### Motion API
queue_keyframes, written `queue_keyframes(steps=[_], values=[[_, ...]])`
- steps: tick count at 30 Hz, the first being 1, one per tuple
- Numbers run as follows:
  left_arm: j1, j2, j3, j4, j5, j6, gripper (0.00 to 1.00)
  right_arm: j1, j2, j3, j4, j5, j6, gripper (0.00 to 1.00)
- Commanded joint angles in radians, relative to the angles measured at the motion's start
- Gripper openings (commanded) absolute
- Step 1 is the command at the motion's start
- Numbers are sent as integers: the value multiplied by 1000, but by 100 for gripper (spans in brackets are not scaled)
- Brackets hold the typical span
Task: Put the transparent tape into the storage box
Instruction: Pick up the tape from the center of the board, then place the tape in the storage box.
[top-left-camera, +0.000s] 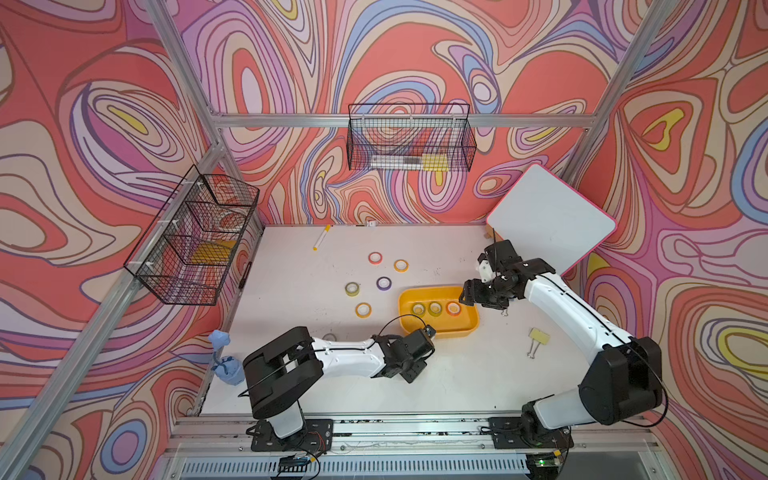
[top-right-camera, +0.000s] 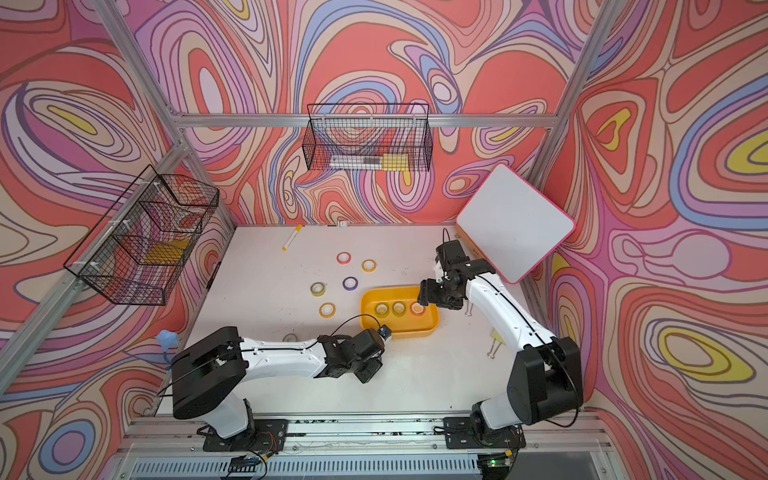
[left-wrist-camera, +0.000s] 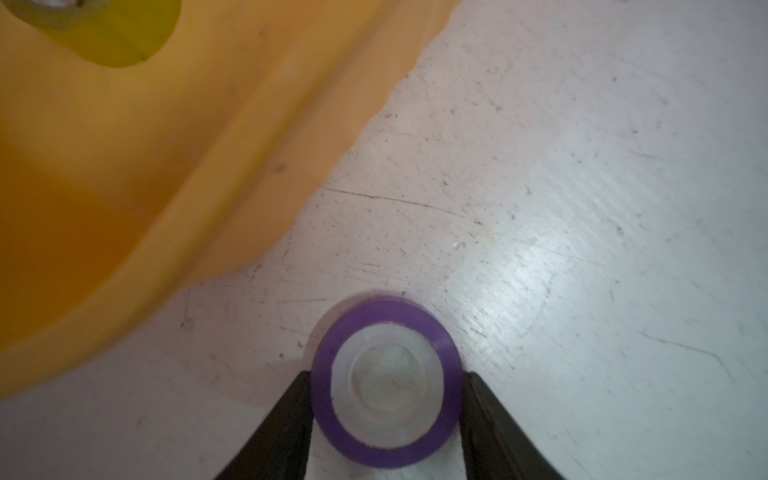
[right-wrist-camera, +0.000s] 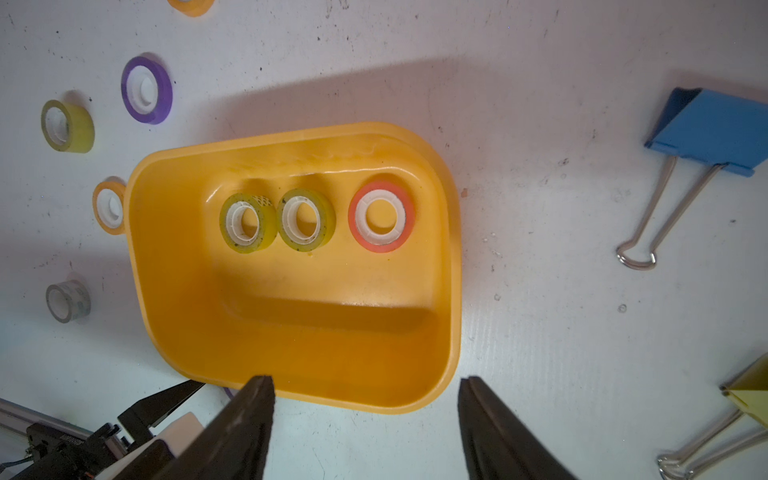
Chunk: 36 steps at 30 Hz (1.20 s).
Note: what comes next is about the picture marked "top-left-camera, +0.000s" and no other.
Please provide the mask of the small yellow-green tape roll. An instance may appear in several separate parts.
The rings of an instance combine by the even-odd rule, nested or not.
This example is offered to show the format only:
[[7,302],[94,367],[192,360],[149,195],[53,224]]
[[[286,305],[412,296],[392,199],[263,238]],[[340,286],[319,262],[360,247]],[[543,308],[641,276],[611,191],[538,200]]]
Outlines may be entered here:
[[422,303],[414,303],[412,305],[411,312],[416,316],[423,317],[426,312],[426,308]]

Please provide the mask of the yellow plastic storage box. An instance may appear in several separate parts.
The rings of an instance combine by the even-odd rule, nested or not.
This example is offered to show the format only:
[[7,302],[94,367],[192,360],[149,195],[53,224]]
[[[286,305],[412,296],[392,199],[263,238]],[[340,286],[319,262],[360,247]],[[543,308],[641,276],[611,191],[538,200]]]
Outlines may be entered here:
[[[401,329],[411,333],[427,324],[436,330],[439,339],[468,336],[478,328],[479,314],[474,306],[469,307],[459,302],[462,292],[463,287],[460,285],[418,287],[403,291],[398,299]],[[432,301],[442,305],[443,311],[440,316],[435,317],[429,314],[428,305]],[[462,306],[460,315],[450,316],[447,314],[445,306],[451,301],[458,302]],[[416,316],[411,312],[414,303],[422,303],[425,306],[426,312],[423,317]]]

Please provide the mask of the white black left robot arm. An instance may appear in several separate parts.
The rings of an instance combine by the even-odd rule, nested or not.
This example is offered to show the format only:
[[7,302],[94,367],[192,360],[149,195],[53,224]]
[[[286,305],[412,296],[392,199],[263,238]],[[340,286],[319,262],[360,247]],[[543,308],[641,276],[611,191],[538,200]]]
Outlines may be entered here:
[[424,323],[402,336],[379,332],[359,342],[315,338],[294,327],[242,361],[254,419],[265,421],[280,440],[305,428],[301,397],[324,377],[367,379],[400,376],[413,382],[434,354],[436,330]]

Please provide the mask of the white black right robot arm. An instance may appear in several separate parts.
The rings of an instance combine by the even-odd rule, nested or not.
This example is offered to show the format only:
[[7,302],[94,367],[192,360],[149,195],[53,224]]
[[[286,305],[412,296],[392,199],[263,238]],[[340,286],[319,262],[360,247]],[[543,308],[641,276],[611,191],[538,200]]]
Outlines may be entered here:
[[504,311],[512,301],[526,300],[560,327],[589,364],[575,388],[523,406],[521,424],[529,438],[575,425],[632,423],[636,415],[668,409],[657,342],[607,320],[545,260],[525,260],[503,240],[484,249],[477,270],[478,278],[462,287],[461,304]]

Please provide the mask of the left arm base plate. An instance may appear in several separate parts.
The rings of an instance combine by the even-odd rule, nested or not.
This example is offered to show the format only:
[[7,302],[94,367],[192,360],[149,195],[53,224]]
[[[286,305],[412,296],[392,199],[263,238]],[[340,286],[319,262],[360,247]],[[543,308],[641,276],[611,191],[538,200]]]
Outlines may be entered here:
[[309,451],[323,454],[332,447],[334,421],[332,419],[308,419],[298,432],[281,439],[266,420],[258,420],[245,433],[251,438],[253,452]]

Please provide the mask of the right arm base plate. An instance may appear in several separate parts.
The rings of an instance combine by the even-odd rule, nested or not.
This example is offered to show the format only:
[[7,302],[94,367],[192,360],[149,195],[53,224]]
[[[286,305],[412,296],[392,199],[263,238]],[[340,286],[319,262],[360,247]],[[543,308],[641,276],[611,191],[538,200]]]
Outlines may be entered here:
[[567,427],[550,430],[527,416],[490,417],[482,431],[492,438],[497,450],[568,450],[574,446]]

